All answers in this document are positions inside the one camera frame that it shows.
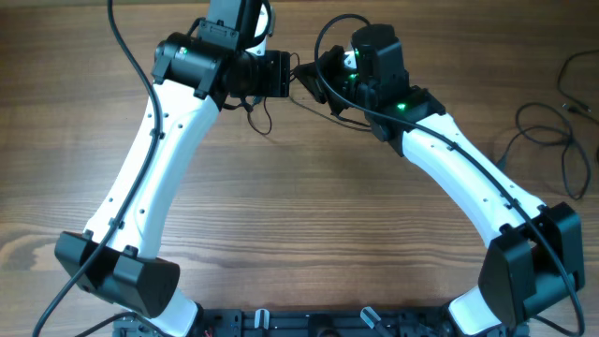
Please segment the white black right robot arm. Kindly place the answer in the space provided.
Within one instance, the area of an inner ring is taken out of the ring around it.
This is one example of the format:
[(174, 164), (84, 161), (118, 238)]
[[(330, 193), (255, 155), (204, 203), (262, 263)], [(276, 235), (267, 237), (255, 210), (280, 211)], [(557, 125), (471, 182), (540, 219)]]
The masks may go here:
[(334, 115), (363, 111), (371, 132), (429, 174), (474, 224), (487, 253), (476, 286), (448, 304), (459, 335), (514, 330), (563, 299), (579, 306), (577, 214), (514, 184), (465, 138), (445, 107), (410, 82), (392, 26), (369, 23), (348, 48), (317, 52), (293, 73)]

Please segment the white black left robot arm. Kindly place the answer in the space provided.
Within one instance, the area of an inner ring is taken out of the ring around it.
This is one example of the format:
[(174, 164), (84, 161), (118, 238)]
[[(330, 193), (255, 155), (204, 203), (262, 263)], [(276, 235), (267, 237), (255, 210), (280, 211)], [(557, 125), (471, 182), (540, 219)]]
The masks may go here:
[(159, 43), (143, 122), (106, 199), (82, 233), (63, 232), (55, 256), (69, 284), (117, 304), (163, 336), (192, 336), (203, 311), (158, 255), (170, 205), (228, 97), (286, 97), (289, 54), (270, 51), (267, 1), (213, 1), (186, 33)]

